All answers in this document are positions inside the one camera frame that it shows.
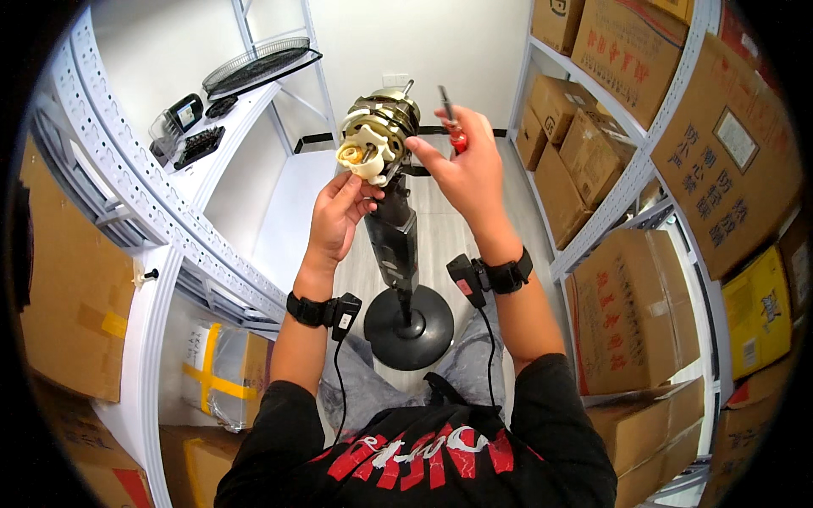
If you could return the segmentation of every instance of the black cable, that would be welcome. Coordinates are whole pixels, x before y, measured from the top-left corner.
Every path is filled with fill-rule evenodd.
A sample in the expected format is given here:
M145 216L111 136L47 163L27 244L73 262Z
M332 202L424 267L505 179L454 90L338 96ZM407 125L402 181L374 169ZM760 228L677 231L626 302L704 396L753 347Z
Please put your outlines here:
M341 430L345 427L345 418L347 418L347 393L345 393L345 384L341 380L341 372L339 372L339 348L341 347L342 342L344 341L339 341L339 343L336 344L336 353L333 354L333 366L336 368L336 376L339 378L339 387L341 388L341 425L339 425L339 431L336 432L336 439L333 440L333 446L336 446L336 443L339 441Z
M491 362L494 360L494 349L496 349L496 345L494 344L494 333L491 331L491 323L489 323L489 319L485 317L485 312L483 312L482 309L477 310L479 310L480 315L483 316L485 327L488 328L489 337L491 337L491 354L489 355L489 395L491 396L491 406L495 407L497 404L494 403L494 388L491 385Z

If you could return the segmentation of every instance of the gray pants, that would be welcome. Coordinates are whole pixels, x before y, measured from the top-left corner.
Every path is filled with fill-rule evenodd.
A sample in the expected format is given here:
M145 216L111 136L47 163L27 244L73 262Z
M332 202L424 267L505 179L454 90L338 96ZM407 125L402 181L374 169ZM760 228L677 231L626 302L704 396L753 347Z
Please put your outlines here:
M494 334L494 358L491 363L491 380L494 402L505 406L505 380L502 375L502 336L497 321L497 307L493 296L486 295L488 305L483 311L489 318ZM328 339L328 351L324 360L319 398L322 401L328 423L337 430L341 424L341 388L333 366L337 343ZM437 364L434 371L454 387L472 405L490 406L489 380L486 364L491 353L491 339L480 312L474 310L463 335L456 341ZM347 417L342 438L364 428L379 411L392 407L425 406L431 397L426 385L418 395L409 395L392 386L373 370L372 348L364 339L348 335L339 349L338 357L341 380L347 396Z

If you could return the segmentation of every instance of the white plastic gear housing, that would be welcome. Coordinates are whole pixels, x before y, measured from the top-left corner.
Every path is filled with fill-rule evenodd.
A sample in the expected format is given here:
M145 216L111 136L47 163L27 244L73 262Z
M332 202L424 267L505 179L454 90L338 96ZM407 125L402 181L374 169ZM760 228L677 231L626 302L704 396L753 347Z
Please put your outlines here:
M354 163L355 160L360 160L360 157L349 157L350 160L348 160L347 155L353 152L349 149L357 148L363 154L367 150L368 144L376 147L376 152L370 157L370 160L365 163ZM395 160L395 154L389 149L387 138L376 134L369 125L365 124L357 133L345 139L336 152L336 160L353 174L370 182L370 185L381 185L386 182L386 177L380 173L384 171L385 163Z

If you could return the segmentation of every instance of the wrist-mounted device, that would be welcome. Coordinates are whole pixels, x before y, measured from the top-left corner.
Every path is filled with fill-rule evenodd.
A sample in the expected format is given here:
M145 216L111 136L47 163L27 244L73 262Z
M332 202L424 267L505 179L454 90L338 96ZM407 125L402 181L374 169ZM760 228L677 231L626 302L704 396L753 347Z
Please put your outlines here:
M326 302L314 302L307 298L297 298L293 291L288 293L285 309L299 323L310 327L333 328L331 338L341 341L347 336L350 327L361 310L361 300L351 293L331 298Z
M446 270L468 301L480 309L485 306L483 292L493 290L498 294L508 294L527 284L528 276L533 270L533 262L528 250L523 246L519 261L490 267L482 258L469 260L466 254L461 254L446 265Z

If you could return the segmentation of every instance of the floor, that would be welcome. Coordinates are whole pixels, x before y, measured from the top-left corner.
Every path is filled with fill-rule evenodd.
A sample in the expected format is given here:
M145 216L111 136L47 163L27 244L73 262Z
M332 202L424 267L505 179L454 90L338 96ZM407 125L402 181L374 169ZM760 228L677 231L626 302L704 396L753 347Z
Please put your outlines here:
M443 154L449 155L451 146L447 136L423 136ZM550 279L549 265L553 260L550 245L542 225L533 195L528 187L528 179L511 142L506 138L497 139L498 150L503 163L503 201L509 219L522 237L525 247L531 254L537 276L542 282L553 307L554 314L562 330L566 329L567 317L564 310L562 293ZM326 150L332 143L313 143L306 145L303 151ZM439 292L451 307L454 316L454 338L459 337L463 325L474 311L468 300L452 282L446 271L446 264L461 253L477 257L474 237L463 217L449 204L431 177L407 177L407 186L411 189L410 206L418 215L418 260L420 283ZM353 246L347 258L339 264L336 274L334 294L341 295L349 291L362 299L371 302L381 291L386 289L378 272L375 256L367 236L367 229L360 224L356 230ZM367 306L355 320L352 332L363 336L363 321ZM396 371L376 360L376 372L387 379L394 387L406 393L418 393L424 386L424 374L432 370L427 367L419 371ZM503 371L506 379L506 423L510 424L513 407L514 372L508 354L504 355ZM325 435L332 436L324 422Z

